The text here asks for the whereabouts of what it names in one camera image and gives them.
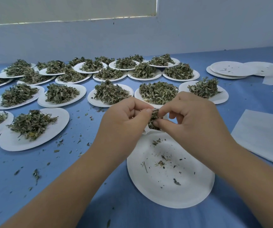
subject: paper sheet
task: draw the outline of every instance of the paper sheet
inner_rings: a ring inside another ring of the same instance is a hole
[[[245,110],[231,135],[244,148],[273,162],[273,114]]]

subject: wall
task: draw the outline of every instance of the wall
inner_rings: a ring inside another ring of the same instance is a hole
[[[133,19],[0,25],[0,63],[273,46],[273,0],[159,0]]]

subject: blue tablecloth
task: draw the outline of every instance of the blue tablecloth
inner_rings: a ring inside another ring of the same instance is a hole
[[[273,47],[173,54],[171,57],[189,63],[201,74],[201,78],[205,76],[212,78],[213,76],[206,72],[206,67],[217,61],[273,63]],[[0,70],[5,67],[6,65],[0,65]],[[163,76],[154,81],[158,80],[177,86],[180,84],[165,79]],[[263,78],[258,76],[238,80],[219,78],[219,85],[227,90],[229,100],[217,105],[217,108],[230,131],[233,130],[245,109],[273,114],[273,86],[262,84],[262,80]],[[16,81],[13,81],[0,87],[0,95],[15,83]],[[134,90],[140,85],[139,81],[129,77],[117,83],[126,84]],[[97,112],[98,108],[93,108],[88,103],[87,95],[94,89],[94,85],[99,83],[90,78],[81,84],[87,88],[87,94],[81,100],[63,107],[70,113],[72,120],[58,136],[27,151],[7,152],[0,148],[0,225],[72,165],[78,159],[80,152],[87,151],[88,142],[93,142],[104,112]],[[30,109],[41,108],[43,107],[34,101],[9,111],[14,116],[18,116],[20,113],[28,113]],[[63,145],[57,148],[57,141],[61,140],[60,135],[62,135]],[[35,185],[35,179],[32,176],[34,169],[38,169],[42,175],[38,185]],[[216,176],[211,194],[200,204],[186,209],[163,207],[143,196],[128,175],[126,161],[108,177],[105,183],[93,197],[78,227],[105,228],[109,219],[111,219],[110,227],[118,228],[261,227],[235,190],[218,176]]]

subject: table surface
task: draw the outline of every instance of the table surface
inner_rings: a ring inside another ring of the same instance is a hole
[[[214,62],[273,63],[273,47],[173,54],[171,57],[189,63],[201,74],[201,78],[206,76],[213,78],[206,72],[206,67]],[[0,65],[0,71],[5,67],[6,64]],[[163,76],[154,81],[159,80],[176,86],[180,84]],[[264,85],[262,81],[263,77],[259,76],[249,76],[238,80],[219,78],[219,85],[229,93],[229,100],[217,105],[217,108],[230,131],[233,130],[245,109],[273,114],[273,86]],[[49,83],[42,86],[47,90]],[[134,91],[140,85],[140,81],[129,77],[116,83],[126,84]],[[16,84],[16,81],[0,87],[0,95],[13,84]],[[80,84],[87,88],[87,94],[81,100],[63,107],[70,113],[72,120],[58,136],[27,151],[7,152],[0,148],[0,225],[72,165],[78,159],[80,152],[86,152],[89,148],[86,146],[88,142],[93,142],[104,112],[97,112],[98,108],[88,103],[87,95],[99,83],[90,78]],[[28,113],[31,109],[41,108],[43,107],[34,101],[9,111],[14,116],[18,116],[21,113]],[[60,135],[62,135],[63,145],[57,147],[57,141],[61,140]],[[37,185],[32,176],[35,169],[38,169],[42,175]],[[110,227],[261,227],[235,190],[219,176],[216,176],[211,194],[203,202],[190,208],[171,209],[150,201],[137,190],[129,177],[126,161],[100,187],[77,227],[105,228],[109,219],[111,219]]]

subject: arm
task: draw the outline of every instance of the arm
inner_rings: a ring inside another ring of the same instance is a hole
[[[273,228],[273,168],[239,146],[231,137],[213,103],[180,92],[159,110],[155,126],[224,178],[240,194],[259,222]]]
[[[110,107],[90,149],[1,228],[76,227],[98,188],[134,149],[151,118],[146,108],[153,107],[135,98]]]

